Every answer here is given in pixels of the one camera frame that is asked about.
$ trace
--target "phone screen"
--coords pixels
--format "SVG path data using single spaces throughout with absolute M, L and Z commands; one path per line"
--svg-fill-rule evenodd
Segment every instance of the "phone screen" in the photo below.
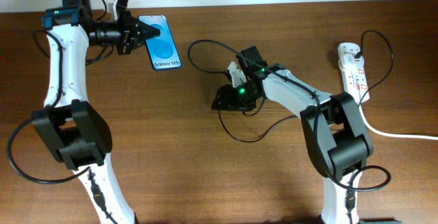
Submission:
M 177 69 L 181 67 L 177 47 L 173 41 L 169 24 L 164 15 L 144 15 L 138 20 L 150 26 L 158 28 L 160 35 L 156 38 L 146 40 L 151 64 L 154 70 Z

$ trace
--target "smartphone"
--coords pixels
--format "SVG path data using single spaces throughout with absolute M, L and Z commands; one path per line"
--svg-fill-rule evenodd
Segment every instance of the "smartphone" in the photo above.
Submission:
M 164 15 L 143 15 L 139 16 L 138 20 L 160 31 L 158 37 L 146 40 L 145 43 L 152 68 L 157 71 L 180 68 L 181 60 L 166 17 Z

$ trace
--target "power outlet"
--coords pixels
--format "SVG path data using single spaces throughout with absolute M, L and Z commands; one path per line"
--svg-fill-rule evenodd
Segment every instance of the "power outlet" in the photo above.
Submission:
M 356 103 L 360 102 L 362 96 L 368 90 L 365 69 L 363 68 L 365 60 L 363 56 L 358 59 L 355 58 L 360 50 L 358 45 L 351 42 L 343 42 L 337 48 L 344 90 L 355 98 Z M 370 99 L 369 93 L 366 94 L 362 102 L 366 102 L 368 99 Z

